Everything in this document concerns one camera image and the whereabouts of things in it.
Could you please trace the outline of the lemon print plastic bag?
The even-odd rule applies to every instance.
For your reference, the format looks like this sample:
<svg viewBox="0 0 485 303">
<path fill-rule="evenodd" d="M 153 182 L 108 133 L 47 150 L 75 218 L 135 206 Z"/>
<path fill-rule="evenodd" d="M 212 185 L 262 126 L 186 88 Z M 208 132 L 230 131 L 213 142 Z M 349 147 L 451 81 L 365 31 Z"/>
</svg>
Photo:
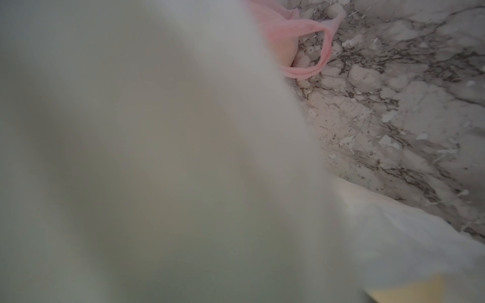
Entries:
<svg viewBox="0 0 485 303">
<path fill-rule="evenodd" d="M 246 1 L 1 2 L 2 302 L 375 302 L 484 245 L 329 174 Z"/>
</svg>

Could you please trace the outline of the pink plastic bag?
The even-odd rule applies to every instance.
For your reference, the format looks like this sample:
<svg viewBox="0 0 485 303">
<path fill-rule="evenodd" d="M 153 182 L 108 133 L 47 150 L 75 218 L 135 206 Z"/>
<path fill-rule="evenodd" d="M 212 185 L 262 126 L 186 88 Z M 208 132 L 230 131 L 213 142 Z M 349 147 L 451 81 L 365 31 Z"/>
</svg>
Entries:
<svg viewBox="0 0 485 303">
<path fill-rule="evenodd" d="M 306 80 L 322 71 L 332 56 L 333 37 L 345 18 L 344 14 L 339 13 L 331 20 L 314 21 L 301 18 L 299 10 L 288 10 L 276 1 L 246 1 L 246 4 L 276 55 L 285 77 Z M 324 38 L 317 64 L 304 68 L 293 67 L 299 38 L 318 32 L 322 32 Z"/>
</svg>

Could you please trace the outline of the beige pear top right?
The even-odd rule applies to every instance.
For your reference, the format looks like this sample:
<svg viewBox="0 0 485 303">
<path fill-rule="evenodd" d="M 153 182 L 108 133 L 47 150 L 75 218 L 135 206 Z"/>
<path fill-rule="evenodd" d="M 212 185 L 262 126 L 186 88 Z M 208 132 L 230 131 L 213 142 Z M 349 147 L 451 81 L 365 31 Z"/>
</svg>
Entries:
<svg viewBox="0 0 485 303">
<path fill-rule="evenodd" d="M 378 303 L 440 303 L 444 295 L 444 278 L 429 279 L 386 290 L 372 290 L 370 297 Z"/>
</svg>

